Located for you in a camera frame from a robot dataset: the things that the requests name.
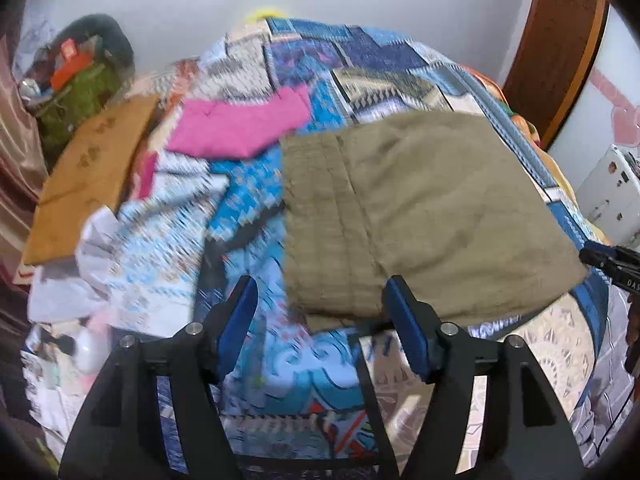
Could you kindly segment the wooden wardrobe with door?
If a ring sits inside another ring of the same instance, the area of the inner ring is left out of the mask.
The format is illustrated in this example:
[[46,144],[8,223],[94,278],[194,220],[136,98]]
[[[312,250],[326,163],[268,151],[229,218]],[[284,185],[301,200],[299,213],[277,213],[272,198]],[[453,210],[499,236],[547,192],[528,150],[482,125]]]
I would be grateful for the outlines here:
[[588,79],[608,0],[532,0],[503,93],[550,148]]

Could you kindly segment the patchwork patterned bed quilt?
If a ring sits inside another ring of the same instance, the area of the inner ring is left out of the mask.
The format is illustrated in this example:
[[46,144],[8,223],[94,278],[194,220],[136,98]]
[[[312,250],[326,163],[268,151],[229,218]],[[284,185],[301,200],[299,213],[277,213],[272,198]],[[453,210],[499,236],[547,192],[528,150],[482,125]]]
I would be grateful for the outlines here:
[[235,452],[347,460],[352,474],[363,472],[369,457],[386,454],[405,465],[432,389],[410,372],[392,330],[313,333],[294,318],[282,270],[280,148],[244,162],[169,153],[183,102],[262,104],[284,87],[306,84],[308,134],[407,110],[488,118],[461,69],[397,32],[268,18],[230,32],[199,58],[128,84],[127,96],[157,94],[162,118],[136,170],[134,194],[118,214],[131,228],[108,284],[114,299],[132,292],[143,312],[157,300],[164,313],[186,308],[204,318],[241,275],[256,280],[248,341],[214,390]]

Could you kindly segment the white appliance with stickers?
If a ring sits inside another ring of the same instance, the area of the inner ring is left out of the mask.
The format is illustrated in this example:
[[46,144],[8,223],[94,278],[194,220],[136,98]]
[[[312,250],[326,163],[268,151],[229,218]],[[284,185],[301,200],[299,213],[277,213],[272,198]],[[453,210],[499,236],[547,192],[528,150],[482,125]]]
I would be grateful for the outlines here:
[[639,159],[612,144],[576,192],[585,218],[614,244],[639,249]]

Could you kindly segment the wooden lap desk board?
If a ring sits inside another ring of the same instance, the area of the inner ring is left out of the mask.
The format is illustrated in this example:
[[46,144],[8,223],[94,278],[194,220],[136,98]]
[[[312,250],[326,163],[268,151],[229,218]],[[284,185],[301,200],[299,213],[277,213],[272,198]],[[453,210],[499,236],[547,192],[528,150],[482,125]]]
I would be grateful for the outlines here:
[[133,96],[77,129],[40,196],[23,254],[26,266],[72,256],[87,219],[103,206],[118,208],[158,102],[157,94]]

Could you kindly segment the orange box in basket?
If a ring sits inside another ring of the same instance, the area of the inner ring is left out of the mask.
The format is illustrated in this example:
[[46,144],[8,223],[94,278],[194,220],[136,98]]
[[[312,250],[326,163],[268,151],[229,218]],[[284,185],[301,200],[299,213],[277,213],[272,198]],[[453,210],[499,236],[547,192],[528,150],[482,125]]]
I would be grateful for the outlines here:
[[66,61],[56,70],[50,79],[50,85],[54,92],[60,91],[70,79],[93,63],[90,53],[82,52]]

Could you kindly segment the pink folded garment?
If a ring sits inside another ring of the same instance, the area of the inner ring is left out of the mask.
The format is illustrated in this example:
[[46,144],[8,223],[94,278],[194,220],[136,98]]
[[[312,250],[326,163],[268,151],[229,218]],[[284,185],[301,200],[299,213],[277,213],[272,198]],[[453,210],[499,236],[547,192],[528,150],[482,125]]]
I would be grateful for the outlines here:
[[195,158],[252,158],[310,120],[306,84],[285,87],[262,104],[187,100],[166,150]]

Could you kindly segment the striped pink window curtain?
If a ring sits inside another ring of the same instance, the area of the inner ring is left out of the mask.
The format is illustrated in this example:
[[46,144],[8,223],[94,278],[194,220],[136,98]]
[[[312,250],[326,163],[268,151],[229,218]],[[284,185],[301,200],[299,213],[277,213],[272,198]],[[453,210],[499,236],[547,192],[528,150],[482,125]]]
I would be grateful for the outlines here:
[[43,183],[44,163],[35,117],[18,95],[6,37],[1,38],[1,279],[28,286],[35,268],[23,261]]

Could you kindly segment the olive khaki pants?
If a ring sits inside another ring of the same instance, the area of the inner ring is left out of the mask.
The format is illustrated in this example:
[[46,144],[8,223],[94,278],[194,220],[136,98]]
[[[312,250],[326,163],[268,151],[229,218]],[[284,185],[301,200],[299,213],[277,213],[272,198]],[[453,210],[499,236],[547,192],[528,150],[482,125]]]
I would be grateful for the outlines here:
[[484,117],[409,112],[282,143],[288,304],[312,330],[384,318],[382,290],[463,326],[534,312],[587,270]]

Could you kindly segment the yellow curved foam pillow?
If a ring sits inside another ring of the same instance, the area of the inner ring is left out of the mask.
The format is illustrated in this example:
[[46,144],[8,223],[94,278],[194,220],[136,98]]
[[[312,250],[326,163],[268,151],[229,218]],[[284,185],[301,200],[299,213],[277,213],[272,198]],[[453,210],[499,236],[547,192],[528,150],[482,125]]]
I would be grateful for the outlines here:
[[278,9],[259,8],[247,14],[247,16],[244,18],[244,23],[256,23],[261,20],[268,20],[268,18],[286,18],[286,15]]

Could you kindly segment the white crumpled cloth pile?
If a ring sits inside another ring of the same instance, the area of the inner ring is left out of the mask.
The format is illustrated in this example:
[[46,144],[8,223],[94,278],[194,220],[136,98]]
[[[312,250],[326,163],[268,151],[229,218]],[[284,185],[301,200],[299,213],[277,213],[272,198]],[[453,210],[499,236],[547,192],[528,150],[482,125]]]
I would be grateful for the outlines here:
[[23,78],[32,66],[37,51],[47,47],[55,36],[56,29],[43,15],[28,11],[24,13],[12,58],[12,74],[16,80]]

